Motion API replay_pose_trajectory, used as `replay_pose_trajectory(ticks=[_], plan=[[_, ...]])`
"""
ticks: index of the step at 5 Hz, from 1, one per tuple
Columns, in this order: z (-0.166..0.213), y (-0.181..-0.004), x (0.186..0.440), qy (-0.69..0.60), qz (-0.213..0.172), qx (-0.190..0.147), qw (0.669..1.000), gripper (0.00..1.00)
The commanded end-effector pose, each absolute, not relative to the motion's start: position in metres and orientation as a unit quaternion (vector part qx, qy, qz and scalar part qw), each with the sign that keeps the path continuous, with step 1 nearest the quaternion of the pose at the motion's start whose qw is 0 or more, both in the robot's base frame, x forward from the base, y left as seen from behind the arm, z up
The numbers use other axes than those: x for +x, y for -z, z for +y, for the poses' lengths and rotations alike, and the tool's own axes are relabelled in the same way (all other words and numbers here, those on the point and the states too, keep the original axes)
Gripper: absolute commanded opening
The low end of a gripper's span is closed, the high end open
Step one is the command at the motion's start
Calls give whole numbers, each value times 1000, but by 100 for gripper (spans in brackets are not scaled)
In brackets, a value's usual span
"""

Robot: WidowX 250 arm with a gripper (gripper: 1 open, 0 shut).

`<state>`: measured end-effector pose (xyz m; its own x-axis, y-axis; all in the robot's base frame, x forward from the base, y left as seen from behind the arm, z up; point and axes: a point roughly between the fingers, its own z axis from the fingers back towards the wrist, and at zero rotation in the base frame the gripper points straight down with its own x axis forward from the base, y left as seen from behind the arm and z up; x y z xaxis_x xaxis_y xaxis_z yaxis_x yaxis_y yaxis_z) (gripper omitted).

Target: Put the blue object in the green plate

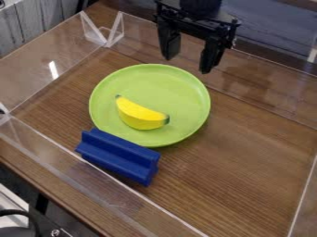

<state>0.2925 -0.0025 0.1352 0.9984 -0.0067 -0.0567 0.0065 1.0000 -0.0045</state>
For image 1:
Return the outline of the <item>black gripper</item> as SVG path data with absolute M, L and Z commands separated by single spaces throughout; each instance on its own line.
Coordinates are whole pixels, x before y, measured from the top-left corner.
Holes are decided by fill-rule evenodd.
M 181 31 L 206 40 L 200 70 L 204 74 L 220 64 L 226 47 L 237 41 L 242 22 L 222 10 L 222 0 L 155 0 L 161 53 L 171 60 L 181 49 Z

